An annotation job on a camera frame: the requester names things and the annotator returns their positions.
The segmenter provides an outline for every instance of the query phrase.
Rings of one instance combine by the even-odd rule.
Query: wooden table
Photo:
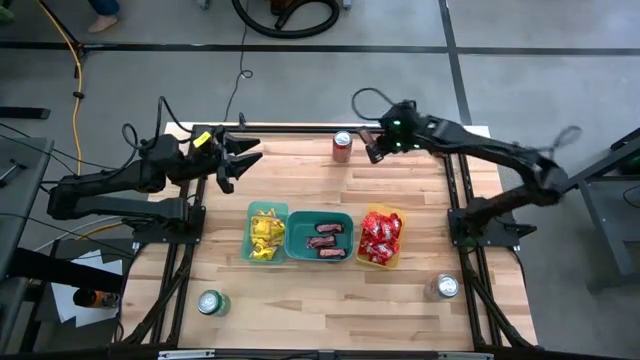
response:
[[[488,136],[486,127],[469,130]],[[173,124],[167,132],[187,137]],[[262,144],[254,151],[262,151],[264,157],[236,182],[234,194],[222,194],[215,181],[207,183],[207,220],[193,259],[181,348],[472,349],[464,294],[441,302],[423,296],[425,284],[438,274],[452,274],[461,282],[446,222],[450,204],[442,160],[413,152],[372,165],[357,139],[351,161],[341,165],[331,160],[331,135],[256,136]],[[502,191],[496,165],[469,158],[469,169],[476,196]],[[178,188],[168,186],[151,199],[174,196]],[[256,200],[286,202],[291,212],[341,211],[355,224],[362,221],[368,203],[400,208],[408,220],[398,267],[377,270],[357,264],[355,257],[344,263],[293,259],[281,265],[247,263],[240,248],[247,208]],[[158,297],[166,252],[166,245],[147,246],[131,270],[122,318],[126,334]],[[513,254],[496,248],[486,252],[496,302],[523,337],[536,343]],[[207,289],[231,297],[226,317],[198,312],[198,297]],[[173,304],[167,309],[162,339],[170,327]],[[484,306],[479,311],[483,334],[489,339]]]

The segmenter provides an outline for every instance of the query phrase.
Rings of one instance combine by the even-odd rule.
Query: gray floor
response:
[[[353,10],[343,13],[335,28],[294,43],[445,45],[437,0],[353,2]],[[208,12],[195,0],[123,0],[122,23],[100,35],[84,30],[93,18],[85,1],[49,3],[86,41],[237,44],[243,29],[226,0],[213,0]],[[640,46],[640,3],[635,0],[451,0],[449,7],[459,46]],[[14,11],[16,22],[0,27],[0,40],[59,41],[33,1],[17,1]],[[264,23],[273,21],[263,1],[253,0],[251,12]],[[314,22],[325,13],[321,6],[305,6],[291,24]],[[247,43],[286,42],[249,31]],[[92,53],[85,62],[87,98],[78,125],[84,158],[106,165],[124,161],[130,150],[120,127],[131,122],[140,134],[151,134],[158,95],[165,95],[184,121],[220,120],[238,60],[238,53]],[[460,62],[473,123],[488,125],[494,137],[541,146],[566,125],[584,129],[578,143],[557,154],[570,174],[603,156],[613,141],[640,123],[639,57],[462,56]],[[243,111],[249,121],[352,122],[350,95],[365,86],[379,87],[394,99],[416,99],[422,111],[458,120],[446,55],[247,53],[245,68],[255,76],[241,81],[230,120]],[[72,73],[65,51],[2,50],[0,103],[52,110],[44,122],[3,123],[32,136],[52,137],[58,149],[74,153]],[[385,109],[375,98],[361,103],[372,114]],[[64,174],[52,162],[47,178]],[[505,188],[519,182],[510,171],[501,175]],[[43,209],[46,198],[37,202],[32,215],[54,223]],[[540,344],[640,357],[637,289],[597,296],[586,290],[585,282],[607,274],[611,264],[579,194],[568,194],[554,208],[523,208],[516,218],[539,228],[523,241],[522,258]],[[85,221],[59,225],[71,228]],[[34,248],[52,235],[30,225],[22,246]],[[68,324],[62,328],[43,348],[87,344],[72,345],[79,335]],[[93,326],[82,333],[100,344],[107,341],[105,329]]]

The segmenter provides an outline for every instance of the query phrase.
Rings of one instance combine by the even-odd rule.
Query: yellow container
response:
[[[402,239],[404,239],[404,229],[407,227],[407,214],[405,214],[402,210],[390,208],[381,204],[369,204],[367,207],[367,214],[370,212],[379,212],[382,215],[389,216],[391,213],[398,214],[400,220],[402,220],[402,228],[400,229],[400,235],[398,235],[398,252],[387,261],[387,265],[380,265],[369,261],[368,255],[360,255],[358,250],[360,249],[360,241],[362,241],[362,234],[360,235],[360,241],[358,241],[358,248],[356,250],[356,260],[363,264],[371,265],[378,267],[380,269],[390,270],[398,266],[398,261],[400,261],[400,251],[402,250]]]

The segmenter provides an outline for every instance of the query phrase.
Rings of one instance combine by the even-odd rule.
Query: red candy wrapper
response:
[[[402,230],[402,220],[398,214],[385,216],[370,212],[362,221],[362,229],[358,254],[368,255],[370,262],[386,265],[400,251],[398,237]]]

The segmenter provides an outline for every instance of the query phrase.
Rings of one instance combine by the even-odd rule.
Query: white paper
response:
[[[112,261],[104,264],[100,255],[100,250],[92,251],[80,256],[72,262],[79,265],[86,265],[92,268],[105,270],[114,274],[122,275],[122,260]],[[76,287],[52,283],[53,297],[56,301],[58,316],[61,322],[76,318],[76,327],[93,324],[99,321],[115,317],[118,309],[89,309],[76,306],[73,303],[73,294],[78,290]]]

